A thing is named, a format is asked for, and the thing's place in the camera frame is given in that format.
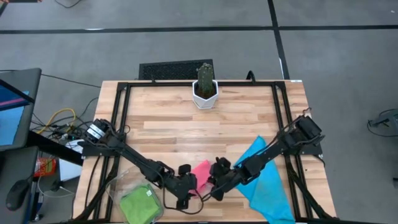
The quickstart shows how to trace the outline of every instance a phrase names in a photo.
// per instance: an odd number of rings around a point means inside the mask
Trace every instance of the green cloth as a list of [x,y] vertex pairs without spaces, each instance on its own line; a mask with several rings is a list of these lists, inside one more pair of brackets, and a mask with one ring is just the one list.
[[150,185],[135,188],[120,201],[120,208],[130,224],[148,224],[160,213],[160,206]]

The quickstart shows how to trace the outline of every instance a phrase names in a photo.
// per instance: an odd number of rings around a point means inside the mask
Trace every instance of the white pot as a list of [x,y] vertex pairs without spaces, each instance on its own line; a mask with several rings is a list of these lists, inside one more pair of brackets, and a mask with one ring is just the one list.
[[218,83],[216,80],[213,80],[213,84],[216,87],[216,94],[212,97],[210,97],[209,99],[205,100],[200,96],[197,96],[195,94],[195,85],[198,83],[198,80],[194,81],[192,83],[192,95],[193,95],[193,102],[194,104],[196,104],[196,106],[201,109],[201,110],[208,110],[211,109],[214,105],[214,103],[216,103],[216,100],[218,98]]

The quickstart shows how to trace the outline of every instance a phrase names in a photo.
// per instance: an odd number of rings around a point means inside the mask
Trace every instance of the pink cloth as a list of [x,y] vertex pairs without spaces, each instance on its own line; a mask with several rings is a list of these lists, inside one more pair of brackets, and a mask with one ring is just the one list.
[[[207,179],[210,177],[211,164],[208,160],[203,161],[201,164],[193,168],[192,174],[197,177],[197,191],[201,194],[202,191],[206,190]],[[190,193],[196,195],[194,190],[190,190]]]

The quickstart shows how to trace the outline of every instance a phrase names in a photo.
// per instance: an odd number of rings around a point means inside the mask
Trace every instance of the black mouse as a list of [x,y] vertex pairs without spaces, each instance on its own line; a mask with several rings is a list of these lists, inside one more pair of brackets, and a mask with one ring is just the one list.
[[8,210],[15,211],[21,207],[28,189],[29,183],[27,180],[18,180],[15,182],[7,194],[6,207]]

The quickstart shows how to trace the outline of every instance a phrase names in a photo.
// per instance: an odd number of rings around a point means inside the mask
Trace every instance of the wooden tabletop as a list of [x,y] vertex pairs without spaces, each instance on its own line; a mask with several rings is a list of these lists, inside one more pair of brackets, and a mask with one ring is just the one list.
[[[308,108],[308,102],[302,82],[285,82],[294,119]],[[111,120],[117,84],[117,81],[103,82],[95,118]],[[282,114],[285,115],[282,94],[278,95]],[[123,99],[122,93],[117,124],[120,122]],[[127,143],[131,147],[147,158],[162,161],[175,170],[182,164],[191,164],[195,167],[205,159],[214,162],[215,157],[225,157],[234,163],[258,135],[269,142],[279,130],[272,91],[268,86],[221,86],[218,101],[212,110],[199,110],[192,102],[192,88],[187,86],[134,87],[129,99],[126,124],[131,127],[131,131],[127,134]],[[89,157],[84,161],[73,209],[75,217],[84,209],[88,180],[95,160],[96,157]],[[98,189],[102,161],[101,158],[95,169],[89,201]],[[275,163],[291,204],[283,157],[276,157]],[[302,156],[302,164],[308,190],[327,213],[335,216],[323,164],[313,156]],[[138,172],[132,163],[124,158],[121,159],[119,174],[130,168]],[[156,190],[156,192],[159,198],[162,198],[161,191]],[[305,217],[305,207],[298,188],[297,192],[300,211]],[[104,217],[108,195],[105,194],[103,198],[100,218]],[[174,207],[175,202],[175,197],[167,193],[167,205]],[[199,207],[200,201],[193,198],[188,211],[194,212]],[[113,206],[111,221],[122,220],[117,206]],[[207,201],[203,210],[197,215],[165,210],[161,221],[250,222],[264,221],[264,217],[251,210],[248,200],[234,189],[224,196],[222,202],[214,199]]]

